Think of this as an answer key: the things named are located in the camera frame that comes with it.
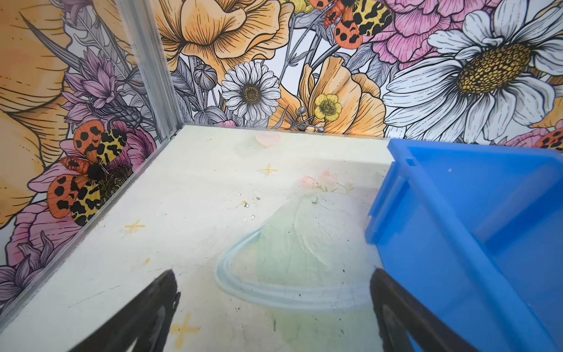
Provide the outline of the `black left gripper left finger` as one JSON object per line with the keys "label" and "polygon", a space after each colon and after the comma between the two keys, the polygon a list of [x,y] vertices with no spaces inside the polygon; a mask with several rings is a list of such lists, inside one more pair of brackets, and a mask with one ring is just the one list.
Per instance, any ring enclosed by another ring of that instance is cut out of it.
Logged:
{"label": "black left gripper left finger", "polygon": [[173,270],[166,270],[71,350],[162,351],[180,297]]}

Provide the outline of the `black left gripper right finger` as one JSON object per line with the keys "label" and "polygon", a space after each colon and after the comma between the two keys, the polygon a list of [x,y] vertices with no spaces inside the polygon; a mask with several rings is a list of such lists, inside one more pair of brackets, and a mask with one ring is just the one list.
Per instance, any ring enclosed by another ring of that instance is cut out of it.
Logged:
{"label": "black left gripper right finger", "polygon": [[369,290],[385,351],[475,351],[382,268]]}

